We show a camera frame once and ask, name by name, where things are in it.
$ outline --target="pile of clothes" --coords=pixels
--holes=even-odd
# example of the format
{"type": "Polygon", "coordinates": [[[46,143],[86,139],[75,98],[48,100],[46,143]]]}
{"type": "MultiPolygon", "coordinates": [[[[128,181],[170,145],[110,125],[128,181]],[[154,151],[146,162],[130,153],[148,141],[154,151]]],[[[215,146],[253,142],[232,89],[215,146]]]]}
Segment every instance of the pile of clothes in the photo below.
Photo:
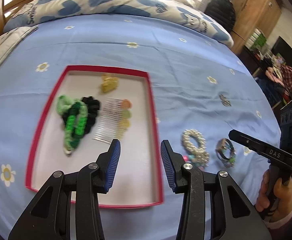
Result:
{"type": "Polygon", "coordinates": [[[292,100],[292,67],[270,59],[264,60],[266,78],[257,80],[271,106],[283,99],[284,103],[292,100]]]}

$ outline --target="bed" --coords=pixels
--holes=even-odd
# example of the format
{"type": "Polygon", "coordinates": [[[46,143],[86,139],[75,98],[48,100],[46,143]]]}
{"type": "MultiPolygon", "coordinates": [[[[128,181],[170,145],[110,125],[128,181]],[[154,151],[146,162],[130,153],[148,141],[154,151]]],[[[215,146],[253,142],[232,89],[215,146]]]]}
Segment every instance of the bed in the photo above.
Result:
{"type": "MultiPolygon", "coordinates": [[[[3,1],[0,35],[10,17],[33,0],[12,0],[9,7],[3,1]]],[[[237,129],[278,147],[281,132],[261,89],[225,44],[167,20],[116,13],[63,17],[35,28],[0,64],[0,235],[4,239],[34,196],[24,183],[29,149],[42,109],[67,65],[148,72],[159,140],[168,139],[175,152],[185,155],[182,132],[199,130],[210,153],[205,171],[227,170],[255,202],[267,160],[234,143],[236,164],[225,168],[216,156],[216,144],[237,129]],[[37,72],[45,62],[47,71],[37,72]],[[2,169],[8,169],[14,180],[4,183],[2,169]]],[[[162,177],[163,204],[101,210],[106,239],[175,239],[182,195],[171,191],[164,171],[162,177]]],[[[209,214],[207,202],[206,239],[209,214]]],[[[75,238],[74,223],[71,237],[75,238]]]]}

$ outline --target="pearl hair tie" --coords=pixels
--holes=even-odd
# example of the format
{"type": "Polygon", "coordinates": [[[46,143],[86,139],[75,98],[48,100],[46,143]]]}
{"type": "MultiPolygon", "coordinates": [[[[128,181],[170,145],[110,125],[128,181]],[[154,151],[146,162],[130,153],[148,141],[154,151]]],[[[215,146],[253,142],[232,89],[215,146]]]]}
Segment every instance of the pearl hair tie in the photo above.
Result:
{"type": "Polygon", "coordinates": [[[205,139],[199,131],[195,129],[185,130],[182,134],[182,144],[185,150],[191,154],[190,160],[197,164],[200,169],[203,170],[208,166],[209,153],[206,152],[205,139]],[[190,137],[198,142],[198,147],[190,141],[190,137]]]}

